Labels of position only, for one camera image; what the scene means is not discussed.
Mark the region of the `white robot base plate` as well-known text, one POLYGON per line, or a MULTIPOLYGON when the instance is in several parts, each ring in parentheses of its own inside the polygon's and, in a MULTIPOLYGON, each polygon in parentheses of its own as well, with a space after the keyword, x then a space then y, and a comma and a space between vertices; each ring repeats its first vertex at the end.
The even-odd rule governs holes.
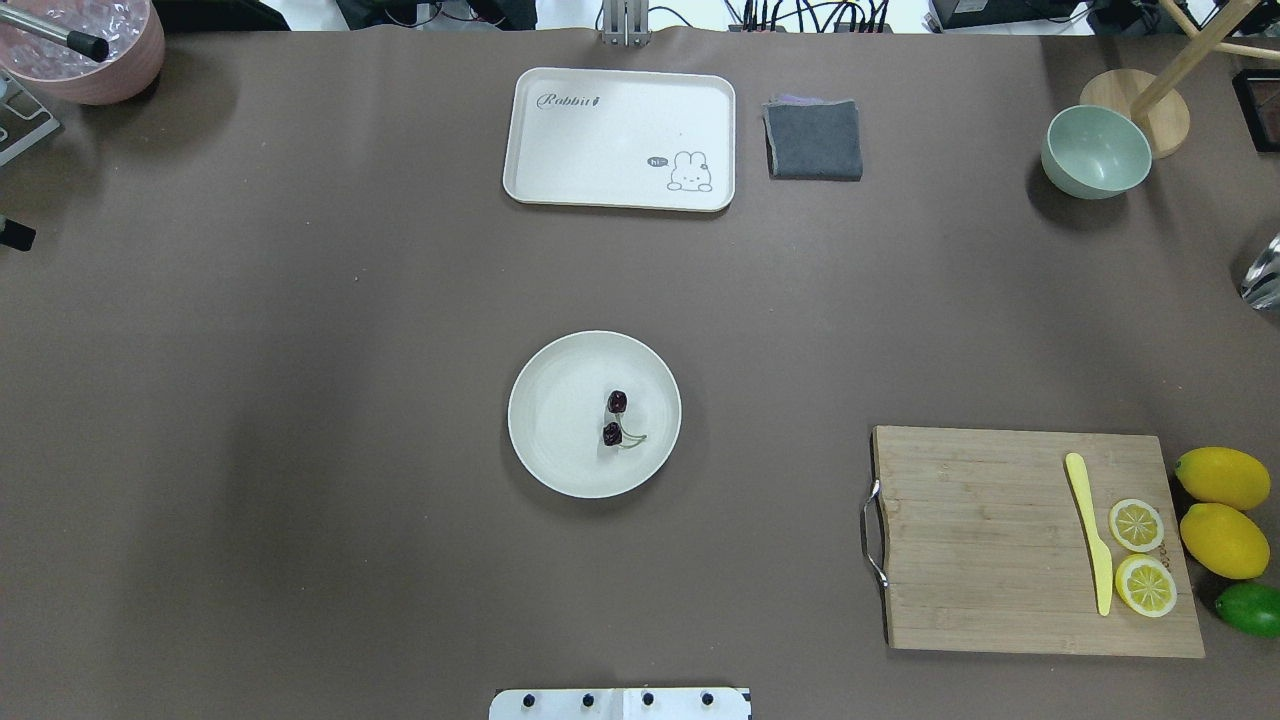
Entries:
POLYGON ((733 687, 532 688, 500 691, 489 719, 751 719, 733 687))

